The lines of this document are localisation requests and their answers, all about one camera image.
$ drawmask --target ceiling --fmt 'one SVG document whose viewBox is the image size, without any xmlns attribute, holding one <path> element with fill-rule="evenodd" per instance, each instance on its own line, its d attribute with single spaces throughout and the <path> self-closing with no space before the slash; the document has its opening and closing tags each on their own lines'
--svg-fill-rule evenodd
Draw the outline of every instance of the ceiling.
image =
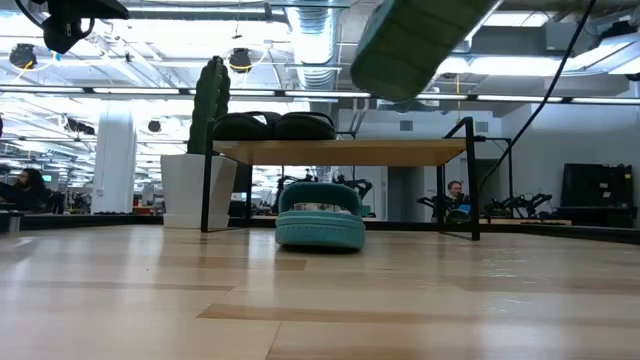
<svg viewBox="0 0 640 360">
<path fill-rule="evenodd" d="M 130 20 L 96 21 L 93 33 L 78 42 L 70 52 L 57 57 L 47 50 L 42 32 L 21 13 L 12 1 L 0 4 L 0 83 L 15 85 L 105 86 L 105 87 L 170 87 L 193 88 L 200 69 L 213 55 L 229 56 L 234 48 L 247 48 L 253 63 L 248 74 L 232 73 L 232 88 L 245 89 L 297 89 L 298 78 L 292 32 L 288 24 L 271 21 L 246 21 L 243 16 L 231 20 L 214 20 L 204 6 L 221 6 L 216 1 L 152 2 L 144 0 L 121 1 L 131 8 L 140 6 L 167 7 L 171 12 L 164 18 L 153 11 L 138 11 Z M 276 3 L 304 3 L 280 1 Z M 349 66 L 355 49 L 371 13 L 381 0 L 334 1 L 343 5 L 336 23 L 337 39 L 333 71 L 338 72 L 335 89 L 353 90 Z M 227 4 L 235 11 L 237 1 Z M 575 23 L 576 14 L 587 1 L 506 0 L 485 25 L 509 26 L 510 29 L 540 29 L 547 22 Z M 610 14 L 633 14 L 637 0 L 600 0 L 593 19 L 606 19 Z M 31 4 L 30 10 L 38 15 L 45 10 Z M 273 6 L 273 11 L 282 10 Z M 37 56 L 35 71 L 22 71 L 8 60 L 18 43 L 35 45 Z M 548 85 L 541 76 L 501 76 L 462 73 L 443 75 L 435 79 L 433 87 L 446 93 L 540 94 Z M 567 78 L 559 91 L 580 95 L 616 95 L 628 88 L 623 76 L 598 75 L 580 79 Z M 192 101 L 189 99 L 137 99 L 134 107 L 138 121 L 138 177 L 140 181 L 159 179 L 159 155 L 183 153 L 182 144 L 158 143 L 184 140 L 188 137 Z M 0 93 L 0 113 L 4 120 L 4 133 L 16 136 L 58 138 L 76 137 L 65 129 L 65 119 L 75 119 L 98 129 L 100 98 L 44 97 L 35 94 Z M 442 104 L 455 106 L 454 103 Z M 496 111 L 493 108 L 481 110 Z M 309 109 L 308 103 L 232 101 L 230 111 L 261 110 L 285 113 Z M 162 122 L 162 131 L 147 129 L 150 120 Z M 83 135 L 88 141 L 78 143 L 13 142 L 4 145 L 5 158 L 35 156 L 62 159 L 70 166 L 81 166 L 78 172 L 92 171 L 95 159 L 95 136 Z M 24 161 L 13 161 L 18 168 Z"/>
</svg>

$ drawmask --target desk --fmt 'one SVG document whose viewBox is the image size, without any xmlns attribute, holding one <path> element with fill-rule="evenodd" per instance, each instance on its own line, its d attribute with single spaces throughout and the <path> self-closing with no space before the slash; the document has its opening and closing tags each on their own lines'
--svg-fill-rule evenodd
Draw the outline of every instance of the desk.
<svg viewBox="0 0 640 360">
<path fill-rule="evenodd" d="M 463 139 L 452 139 L 464 127 Z M 473 119 L 464 118 L 443 138 L 429 140 L 326 140 L 326 141 L 213 141 L 213 122 L 207 127 L 207 153 L 204 163 L 201 232 L 209 232 L 209 195 L 213 151 L 248 165 L 321 166 L 436 166 L 439 198 L 444 198 L 444 165 L 467 151 L 469 174 L 475 174 Z M 251 218 L 251 183 L 247 187 L 245 220 Z M 477 184 L 469 178 L 472 240 L 480 239 Z M 444 225 L 444 214 L 438 214 Z"/>
</svg>

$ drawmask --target table top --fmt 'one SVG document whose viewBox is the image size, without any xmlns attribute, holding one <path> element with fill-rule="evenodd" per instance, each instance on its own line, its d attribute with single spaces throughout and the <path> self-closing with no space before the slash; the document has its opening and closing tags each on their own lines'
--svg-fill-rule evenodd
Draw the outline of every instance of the table top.
<svg viewBox="0 0 640 360">
<path fill-rule="evenodd" d="M 466 145 L 461 139 L 214 141 L 213 148 L 250 165 L 439 166 Z"/>
</svg>

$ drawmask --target black metal frame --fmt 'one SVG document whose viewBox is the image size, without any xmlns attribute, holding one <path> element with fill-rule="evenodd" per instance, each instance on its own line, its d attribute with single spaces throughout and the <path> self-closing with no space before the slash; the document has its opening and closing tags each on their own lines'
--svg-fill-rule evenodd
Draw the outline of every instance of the black metal frame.
<svg viewBox="0 0 640 360">
<path fill-rule="evenodd" d="M 487 140 L 501 140 L 507 142 L 507 145 L 511 143 L 511 139 L 508 138 L 485 138 L 485 137 L 476 137 L 474 135 L 474 122 L 473 118 L 466 117 L 460 120 L 456 126 L 444 136 L 444 139 L 454 139 L 454 135 L 464 127 L 465 136 L 459 137 L 459 139 L 464 139 L 466 142 L 467 148 L 467 172 L 469 173 L 469 198 L 471 201 L 471 222 L 469 224 L 461 224 L 460 226 L 452 226 L 451 224 L 445 224 L 444 218 L 444 187 L 445 187 L 445 165 L 442 164 L 437 167 L 437 189 L 438 189 L 438 204 L 437 204 L 437 231 L 451 231 L 451 229 L 460 229 L 461 231 L 469 231 L 471 232 L 471 240 L 478 241 L 480 240 L 480 205 L 479 205 L 479 189 L 477 184 L 477 179 L 475 178 L 475 169 L 476 169 L 476 152 L 475 152 L 475 143 L 476 142 L 484 142 Z M 356 137 L 355 133 L 345 133 L 351 136 Z M 213 150 L 213 122 L 210 122 L 207 126 L 207 146 L 205 152 L 205 163 L 204 163 L 204 179 L 203 179 L 203 187 L 202 187 L 202 212 L 201 212 L 201 221 L 200 221 L 200 231 L 203 233 L 211 232 L 209 230 L 209 196 L 211 194 L 211 161 L 213 159 L 214 150 Z M 512 173 L 512 159 L 511 152 L 509 152 L 509 194 L 513 195 L 513 173 Z M 244 226 L 251 227 L 251 187 L 252 187 L 252 175 L 253 167 L 250 167 L 249 171 L 249 182 L 247 184 L 246 189 L 246 200 L 245 200 L 245 214 L 244 214 Z"/>
</svg>

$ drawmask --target white column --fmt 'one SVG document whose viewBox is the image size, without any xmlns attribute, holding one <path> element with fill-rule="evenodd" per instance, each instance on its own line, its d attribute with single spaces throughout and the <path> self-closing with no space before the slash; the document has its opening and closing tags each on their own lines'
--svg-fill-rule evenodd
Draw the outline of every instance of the white column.
<svg viewBox="0 0 640 360">
<path fill-rule="evenodd" d="M 130 102 L 105 101 L 98 125 L 91 213 L 131 212 L 136 143 Z"/>
</svg>

